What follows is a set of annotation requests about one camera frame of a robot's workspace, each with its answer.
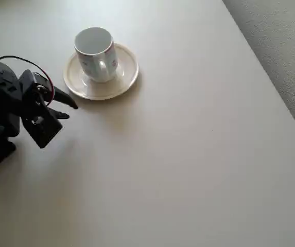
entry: white saucer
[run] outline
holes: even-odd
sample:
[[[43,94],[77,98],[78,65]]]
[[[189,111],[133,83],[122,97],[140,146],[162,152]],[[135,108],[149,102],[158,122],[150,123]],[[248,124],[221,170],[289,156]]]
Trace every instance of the white saucer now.
[[[66,86],[74,94],[91,100],[111,99],[127,91],[138,77],[139,65],[134,54],[126,47],[115,44],[118,59],[116,76],[108,82],[95,82],[82,70],[78,57],[73,54],[63,76]]]

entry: cup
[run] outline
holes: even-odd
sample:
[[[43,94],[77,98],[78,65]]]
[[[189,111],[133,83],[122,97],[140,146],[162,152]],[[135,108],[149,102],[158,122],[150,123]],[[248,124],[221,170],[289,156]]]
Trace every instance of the cup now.
[[[80,31],[74,39],[74,47],[84,73],[96,82],[114,78],[117,56],[111,34],[100,27]]]

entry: cable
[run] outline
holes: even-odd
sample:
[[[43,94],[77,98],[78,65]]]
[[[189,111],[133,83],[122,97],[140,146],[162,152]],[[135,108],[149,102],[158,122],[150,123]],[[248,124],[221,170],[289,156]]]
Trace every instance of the cable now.
[[[50,83],[50,86],[51,86],[51,94],[52,94],[53,97],[51,98],[51,101],[47,104],[47,106],[50,105],[50,103],[53,101],[53,99],[55,97],[55,87],[54,87],[54,84],[51,81],[50,77],[48,76],[48,74],[43,69],[41,69],[41,67],[39,67],[37,64],[35,64],[35,63],[33,63],[33,62],[31,62],[31,61],[29,61],[27,59],[17,57],[17,56],[2,56],[2,57],[0,57],[0,60],[4,59],[4,58],[15,58],[15,59],[18,59],[18,60],[22,60],[22,61],[24,61],[26,63],[30,63],[30,64],[36,66],[40,71],[42,71],[42,73],[46,76],[46,78],[48,79],[48,81]]]

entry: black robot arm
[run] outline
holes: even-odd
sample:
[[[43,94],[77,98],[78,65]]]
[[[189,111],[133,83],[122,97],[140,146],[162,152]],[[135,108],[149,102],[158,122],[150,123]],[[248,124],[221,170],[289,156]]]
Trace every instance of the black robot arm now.
[[[68,94],[53,87],[41,74],[26,70],[17,78],[10,67],[0,62],[0,162],[15,150],[8,138],[19,134],[20,118],[40,148],[61,130],[58,119],[69,116],[49,108],[45,102],[51,100],[78,108]]]

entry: white table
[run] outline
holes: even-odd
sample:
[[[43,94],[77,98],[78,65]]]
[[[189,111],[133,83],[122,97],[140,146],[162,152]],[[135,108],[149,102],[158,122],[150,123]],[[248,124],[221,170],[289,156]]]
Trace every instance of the white table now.
[[[14,139],[0,246],[295,246],[295,121],[221,0],[0,0],[0,56],[67,90],[89,26],[136,54],[140,79],[76,111],[53,103],[71,118],[44,150]]]

